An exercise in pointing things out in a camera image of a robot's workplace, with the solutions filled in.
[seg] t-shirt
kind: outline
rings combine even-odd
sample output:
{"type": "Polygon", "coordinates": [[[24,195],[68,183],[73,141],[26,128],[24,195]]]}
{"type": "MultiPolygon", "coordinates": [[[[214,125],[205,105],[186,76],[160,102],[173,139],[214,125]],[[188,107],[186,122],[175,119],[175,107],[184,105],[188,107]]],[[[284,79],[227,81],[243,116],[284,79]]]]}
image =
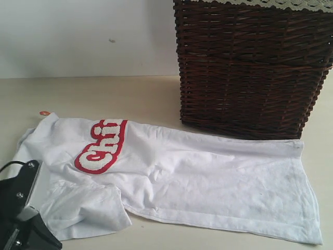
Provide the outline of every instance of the t-shirt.
{"type": "Polygon", "coordinates": [[[322,244],[302,149],[300,140],[235,140],[51,114],[22,137],[14,160],[49,168],[41,215],[60,240],[120,231],[131,225],[127,210],[165,223],[322,244]]]}

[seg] black device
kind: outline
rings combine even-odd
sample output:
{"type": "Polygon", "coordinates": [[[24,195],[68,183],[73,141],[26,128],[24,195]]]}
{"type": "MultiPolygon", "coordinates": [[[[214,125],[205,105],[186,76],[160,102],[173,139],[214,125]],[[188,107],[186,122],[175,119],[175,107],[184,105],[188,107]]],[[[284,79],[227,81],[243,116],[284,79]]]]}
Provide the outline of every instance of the black device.
{"type": "Polygon", "coordinates": [[[0,250],[62,249],[39,213],[47,195],[48,169],[37,160],[12,163],[23,166],[16,177],[0,181],[0,250]]]}

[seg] beige table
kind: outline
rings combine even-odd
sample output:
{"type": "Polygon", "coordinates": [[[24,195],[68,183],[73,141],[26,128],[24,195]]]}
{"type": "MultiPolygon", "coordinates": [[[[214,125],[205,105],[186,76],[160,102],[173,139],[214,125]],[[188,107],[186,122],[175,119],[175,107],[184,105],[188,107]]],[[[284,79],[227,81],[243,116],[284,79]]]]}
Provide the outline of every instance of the beige table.
{"type": "MultiPolygon", "coordinates": [[[[59,117],[124,118],[194,131],[179,121],[178,77],[0,80],[0,165],[10,161],[16,142],[41,119],[39,111],[59,117]]],[[[317,195],[324,246],[333,249],[333,74],[307,123],[303,164],[317,195]]],[[[133,225],[107,236],[63,242],[64,250],[105,249],[312,249],[313,246],[235,233],[162,224],[132,216],[133,225]]]]}

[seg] brown wicker basket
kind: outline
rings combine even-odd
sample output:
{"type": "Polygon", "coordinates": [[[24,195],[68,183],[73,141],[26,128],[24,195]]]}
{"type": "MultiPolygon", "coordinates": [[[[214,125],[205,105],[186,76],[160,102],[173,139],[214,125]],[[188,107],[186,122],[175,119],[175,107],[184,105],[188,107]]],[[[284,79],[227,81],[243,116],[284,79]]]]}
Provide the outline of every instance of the brown wicker basket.
{"type": "Polygon", "coordinates": [[[299,139],[333,62],[333,15],[174,0],[184,124],[299,139]]]}

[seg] small orange sticker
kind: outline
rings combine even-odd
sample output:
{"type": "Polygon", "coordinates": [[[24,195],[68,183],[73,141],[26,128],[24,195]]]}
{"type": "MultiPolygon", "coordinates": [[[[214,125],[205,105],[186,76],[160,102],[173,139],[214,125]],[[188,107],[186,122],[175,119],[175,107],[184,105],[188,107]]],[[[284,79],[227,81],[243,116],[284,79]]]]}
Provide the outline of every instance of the small orange sticker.
{"type": "Polygon", "coordinates": [[[48,115],[50,115],[51,113],[50,112],[48,112],[48,111],[41,111],[40,112],[40,115],[41,116],[48,116],[48,115]]]}

